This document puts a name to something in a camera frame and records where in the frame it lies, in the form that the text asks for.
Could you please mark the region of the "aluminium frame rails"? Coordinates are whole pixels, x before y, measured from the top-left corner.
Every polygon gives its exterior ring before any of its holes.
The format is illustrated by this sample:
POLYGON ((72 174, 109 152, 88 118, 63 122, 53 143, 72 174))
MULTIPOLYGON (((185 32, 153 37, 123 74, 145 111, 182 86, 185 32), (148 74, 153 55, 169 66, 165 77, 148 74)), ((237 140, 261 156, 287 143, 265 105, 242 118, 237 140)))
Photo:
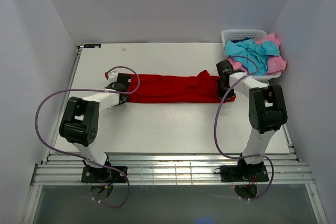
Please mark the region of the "aluminium frame rails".
MULTIPOLYGON (((101 44, 101 48, 79 47, 71 73, 71 88, 90 89, 107 83, 103 73, 118 67, 138 73, 195 76, 202 70, 211 75, 224 58, 220 43, 133 43, 101 44)), ((99 123, 98 145, 114 165, 126 165, 133 187, 142 186, 220 186, 214 170, 232 165, 214 144, 213 128, 217 107, 213 104, 129 104, 103 113, 99 123)), ((306 223, 304 207, 313 220, 327 223, 314 177, 308 163, 299 161, 286 126, 273 136, 267 148, 267 171, 274 172, 273 186, 259 199, 267 207, 275 205, 282 223, 306 223), (290 188, 302 185, 303 199, 294 206, 289 199, 272 196, 276 185, 290 188)))

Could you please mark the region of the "blue white label sticker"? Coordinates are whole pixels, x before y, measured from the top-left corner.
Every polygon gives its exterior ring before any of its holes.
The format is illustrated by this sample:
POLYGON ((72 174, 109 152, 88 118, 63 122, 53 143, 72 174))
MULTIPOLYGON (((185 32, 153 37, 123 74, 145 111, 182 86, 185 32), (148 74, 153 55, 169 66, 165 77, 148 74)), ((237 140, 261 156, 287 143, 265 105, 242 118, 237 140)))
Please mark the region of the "blue white label sticker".
POLYGON ((85 44, 83 48, 101 48, 101 44, 85 44))

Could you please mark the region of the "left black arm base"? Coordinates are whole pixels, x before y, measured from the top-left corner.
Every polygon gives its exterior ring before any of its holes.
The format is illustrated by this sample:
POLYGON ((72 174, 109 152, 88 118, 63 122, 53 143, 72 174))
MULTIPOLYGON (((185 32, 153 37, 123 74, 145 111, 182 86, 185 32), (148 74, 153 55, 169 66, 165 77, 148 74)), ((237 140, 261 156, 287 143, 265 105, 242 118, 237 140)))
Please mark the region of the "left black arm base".
POLYGON ((82 183, 125 183, 126 178, 116 170, 85 166, 82 170, 82 183))

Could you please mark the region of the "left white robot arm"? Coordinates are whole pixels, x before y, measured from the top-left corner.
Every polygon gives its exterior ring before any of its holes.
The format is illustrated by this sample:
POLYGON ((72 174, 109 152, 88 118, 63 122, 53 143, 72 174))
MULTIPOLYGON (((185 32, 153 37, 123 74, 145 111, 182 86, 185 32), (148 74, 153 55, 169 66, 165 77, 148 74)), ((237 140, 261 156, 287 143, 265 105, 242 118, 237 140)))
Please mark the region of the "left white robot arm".
POLYGON ((105 92, 83 98, 69 98, 59 127, 59 135, 77 148, 84 157, 89 174, 100 182, 109 180, 112 171, 102 167, 110 165, 108 156, 94 144, 98 134, 99 114, 130 100, 126 92, 132 77, 113 71, 107 74, 107 79, 110 84, 105 92))

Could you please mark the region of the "turquoise t shirt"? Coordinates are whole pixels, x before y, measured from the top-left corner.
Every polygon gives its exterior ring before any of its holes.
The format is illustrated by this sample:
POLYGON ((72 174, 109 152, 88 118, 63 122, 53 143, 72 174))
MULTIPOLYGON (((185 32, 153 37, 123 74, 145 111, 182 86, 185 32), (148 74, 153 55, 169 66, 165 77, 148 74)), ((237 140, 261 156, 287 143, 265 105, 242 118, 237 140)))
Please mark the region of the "turquoise t shirt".
POLYGON ((279 57, 280 51, 278 46, 271 41, 264 41, 261 44, 256 43, 252 39, 240 42, 228 41, 224 46, 227 57, 233 59, 249 73, 255 76, 265 75, 268 71, 267 61, 270 57, 279 57))

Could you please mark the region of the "pink t shirt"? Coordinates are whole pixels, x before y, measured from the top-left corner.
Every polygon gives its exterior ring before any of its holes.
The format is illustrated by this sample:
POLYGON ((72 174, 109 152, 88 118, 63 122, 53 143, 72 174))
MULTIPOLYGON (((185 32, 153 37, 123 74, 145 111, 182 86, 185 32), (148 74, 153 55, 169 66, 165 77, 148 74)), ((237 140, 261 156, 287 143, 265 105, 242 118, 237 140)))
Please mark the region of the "pink t shirt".
MULTIPOLYGON (((237 40, 237 41, 232 41, 232 42, 240 42, 240 41, 244 41, 244 40, 247 40, 247 39, 250 39, 250 38, 245 38, 245 39, 242 39, 242 40, 237 40)), ((275 43, 280 50, 280 40, 275 36, 275 34, 267 35, 262 39, 253 39, 253 40, 258 44, 261 44, 264 41, 271 41, 271 42, 275 43)), ((248 70, 245 67, 243 67, 241 63, 235 61, 233 59, 233 57, 234 56, 232 56, 231 58, 228 57, 228 61, 231 63, 232 67, 235 70, 242 70, 244 72, 248 72, 248 70)), ((282 59, 281 55, 279 57, 270 57, 267 61, 268 71, 263 76, 273 75, 273 74, 276 74, 278 72, 284 71, 286 69, 286 64, 287 64, 287 62, 282 59)))

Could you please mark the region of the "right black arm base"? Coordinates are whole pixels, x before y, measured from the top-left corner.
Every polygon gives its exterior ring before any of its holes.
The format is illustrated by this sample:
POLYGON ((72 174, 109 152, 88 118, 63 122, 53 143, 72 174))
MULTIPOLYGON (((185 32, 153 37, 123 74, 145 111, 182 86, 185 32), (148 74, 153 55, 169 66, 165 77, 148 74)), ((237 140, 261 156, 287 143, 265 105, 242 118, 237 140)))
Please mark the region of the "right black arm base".
POLYGON ((265 165, 257 169, 239 168, 238 166, 220 166, 214 174, 220 175, 221 182, 268 182, 269 177, 265 165))

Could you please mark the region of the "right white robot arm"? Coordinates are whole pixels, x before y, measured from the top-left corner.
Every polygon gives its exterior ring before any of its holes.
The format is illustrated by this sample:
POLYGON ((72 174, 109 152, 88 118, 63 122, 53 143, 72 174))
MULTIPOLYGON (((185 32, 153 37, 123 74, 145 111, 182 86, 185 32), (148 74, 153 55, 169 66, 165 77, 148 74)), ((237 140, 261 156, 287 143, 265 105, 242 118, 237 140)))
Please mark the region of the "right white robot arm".
POLYGON ((286 124, 288 116, 282 88, 262 83, 242 70, 235 70, 228 60, 216 65, 220 102, 229 101, 238 91, 248 98, 248 119, 251 132, 243 152, 236 157, 236 165, 219 167, 222 182, 267 182, 264 165, 267 146, 286 124))

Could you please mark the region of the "red t shirt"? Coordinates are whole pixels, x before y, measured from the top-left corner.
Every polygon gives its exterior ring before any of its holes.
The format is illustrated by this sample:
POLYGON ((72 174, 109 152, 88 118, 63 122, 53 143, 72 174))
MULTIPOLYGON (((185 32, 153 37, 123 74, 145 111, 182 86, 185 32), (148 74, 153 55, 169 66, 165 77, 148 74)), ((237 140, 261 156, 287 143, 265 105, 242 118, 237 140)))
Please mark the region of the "red t shirt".
POLYGON ((221 102, 218 93, 218 76, 207 70, 196 76, 163 76, 158 74, 131 75, 129 102, 144 104, 161 103, 215 103, 221 102))

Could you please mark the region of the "white plastic basket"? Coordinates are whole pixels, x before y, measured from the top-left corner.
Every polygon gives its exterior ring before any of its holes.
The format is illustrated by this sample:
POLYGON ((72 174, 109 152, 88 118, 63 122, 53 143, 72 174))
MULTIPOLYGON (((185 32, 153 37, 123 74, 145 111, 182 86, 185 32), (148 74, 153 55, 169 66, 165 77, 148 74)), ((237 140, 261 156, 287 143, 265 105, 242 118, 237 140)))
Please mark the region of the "white plastic basket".
MULTIPOLYGON (((224 30, 222 31, 222 42, 223 46, 228 41, 237 41, 237 40, 242 40, 245 38, 250 38, 250 39, 262 39, 268 34, 263 31, 263 30, 258 30, 258 29, 231 29, 231 30, 224 30)), ((267 76, 255 76, 253 73, 251 73, 251 76, 260 81, 260 82, 268 82, 272 78, 277 78, 281 75, 281 72, 278 72, 273 75, 267 75, 267 76)))

